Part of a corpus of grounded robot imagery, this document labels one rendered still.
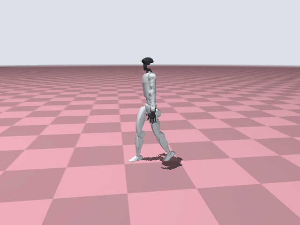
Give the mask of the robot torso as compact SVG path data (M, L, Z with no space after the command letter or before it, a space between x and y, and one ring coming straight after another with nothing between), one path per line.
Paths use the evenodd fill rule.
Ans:
M151 88L150 88L150 81L148 79L149 74L154 74L154 73L152 73L152 72L150 73L150 71L148 71L142 77L142 86L143 86L144 97L145 98L149 97L149 99L146 99L147 103L145 104L145 110L148 113L150 113L150 108L151 108L151 102L150 102L150 97L151 96L148 95L148 92L151 90ZM156 81L155 81L155 84L156 84ZM157 105L156 105L155 108L157 108Z

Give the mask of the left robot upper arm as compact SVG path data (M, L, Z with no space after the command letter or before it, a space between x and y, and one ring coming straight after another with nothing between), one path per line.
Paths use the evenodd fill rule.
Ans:
M152 90L154 90L156 92L156 84L155 84L156 75L155 74L149 74L148 79L150 81L150 88L151 88L151 90L148 92L148 95L151 96L150 92Z

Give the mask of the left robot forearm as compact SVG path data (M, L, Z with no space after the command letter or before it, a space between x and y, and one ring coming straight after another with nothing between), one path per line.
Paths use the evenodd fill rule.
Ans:
M154 112L155 111L155 107L156 107L156 104L155 104L155 102L156 102L156 94L155 94L154 90L152 90L150 92L150 94L151 94L151 97L150 97L151 111Z

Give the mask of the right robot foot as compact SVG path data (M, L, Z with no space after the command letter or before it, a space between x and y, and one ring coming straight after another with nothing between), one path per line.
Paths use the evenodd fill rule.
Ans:
M139 157L134 156L133 158L129 159L128 161L129 162L134 162L134 161L141 160L141 159L143 159L142 155L140 155Z

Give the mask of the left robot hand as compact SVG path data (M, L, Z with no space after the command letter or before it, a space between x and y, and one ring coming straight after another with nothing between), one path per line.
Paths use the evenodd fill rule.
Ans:
M149 117L150 117L150 123L155 123L156 122L156 115L155 115L156 108L155 108L154 112L152 112L152 111L150 111L150 112L151 112L150 115L149 115ZM149 117L148 117L148 120L149 120ZM155 122L154 122L154 120L155 120Z

